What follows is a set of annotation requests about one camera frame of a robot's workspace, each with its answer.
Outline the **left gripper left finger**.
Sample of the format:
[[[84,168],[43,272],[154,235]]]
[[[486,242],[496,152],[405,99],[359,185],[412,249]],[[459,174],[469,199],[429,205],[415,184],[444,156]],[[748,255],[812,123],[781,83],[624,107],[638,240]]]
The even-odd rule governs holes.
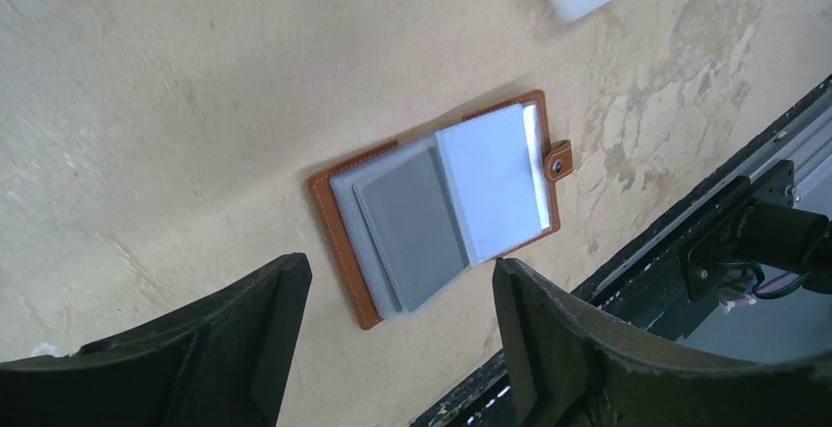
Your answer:
[[[5,426],[273,426],[312,273],[278,257],[231,285],[62,357],[1,366]]]

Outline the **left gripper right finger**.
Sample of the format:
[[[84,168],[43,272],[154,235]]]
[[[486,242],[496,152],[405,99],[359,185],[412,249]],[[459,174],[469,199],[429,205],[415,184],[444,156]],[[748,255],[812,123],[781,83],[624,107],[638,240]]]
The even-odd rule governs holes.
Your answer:
[[[762,364],[685,347],[561,289],[516,258],[493,273],[523,426],[827,426],[831,356]]]

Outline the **brown leather card holder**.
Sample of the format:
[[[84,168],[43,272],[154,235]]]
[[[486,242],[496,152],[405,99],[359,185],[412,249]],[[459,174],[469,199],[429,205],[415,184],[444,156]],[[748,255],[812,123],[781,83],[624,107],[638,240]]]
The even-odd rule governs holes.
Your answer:
[[[356,322],[418,313],[469,269],[556,233],[572,147],[540,89],[400,135],[306,186]]]

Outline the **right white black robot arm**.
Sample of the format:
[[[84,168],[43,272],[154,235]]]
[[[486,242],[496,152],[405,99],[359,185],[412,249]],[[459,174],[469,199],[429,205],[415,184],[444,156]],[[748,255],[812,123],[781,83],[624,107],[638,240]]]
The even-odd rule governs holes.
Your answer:
[[[736,255],[802,278],[803,289],[831,294],[831,220],[823,214],[752,204],[739,221]]]

